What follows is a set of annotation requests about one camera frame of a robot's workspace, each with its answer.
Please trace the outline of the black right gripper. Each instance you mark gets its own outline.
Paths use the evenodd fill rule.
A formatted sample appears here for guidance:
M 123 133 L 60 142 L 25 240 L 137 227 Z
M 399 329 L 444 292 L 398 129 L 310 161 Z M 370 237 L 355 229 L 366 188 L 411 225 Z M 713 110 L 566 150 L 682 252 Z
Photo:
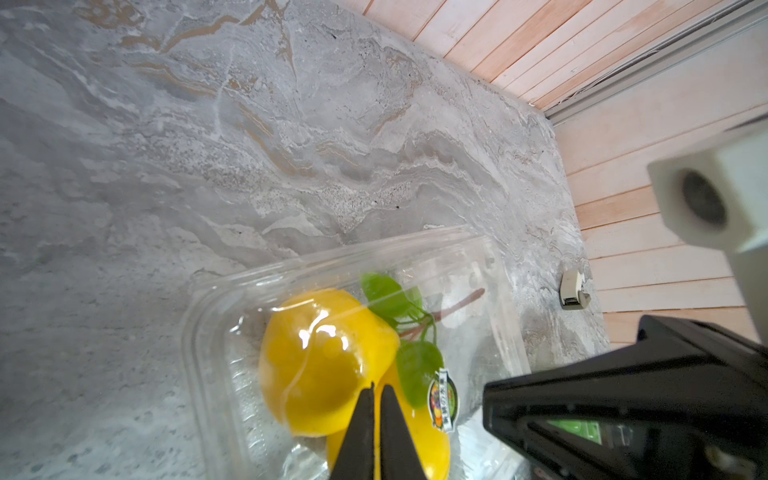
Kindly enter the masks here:
M 483 425 L 552 479 L 763 479 L 767 350 L 645 315 L 634 344 L 488 383 Z

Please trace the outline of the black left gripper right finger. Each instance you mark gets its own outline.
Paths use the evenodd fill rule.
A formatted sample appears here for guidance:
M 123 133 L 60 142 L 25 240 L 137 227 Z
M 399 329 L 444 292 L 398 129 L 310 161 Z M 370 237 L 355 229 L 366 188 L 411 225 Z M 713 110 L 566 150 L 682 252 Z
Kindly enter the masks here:
M 426 480 L 394 388 L 385 385 L 380 399 L 381 479 Z

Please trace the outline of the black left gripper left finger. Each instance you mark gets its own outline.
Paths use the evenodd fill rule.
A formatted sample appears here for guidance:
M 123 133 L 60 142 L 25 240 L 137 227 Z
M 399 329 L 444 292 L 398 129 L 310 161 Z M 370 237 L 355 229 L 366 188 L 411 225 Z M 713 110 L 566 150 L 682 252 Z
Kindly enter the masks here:
M 373 480 L 375 477 L 374 386 L 363 389 L 339 449 L 330 480 Z

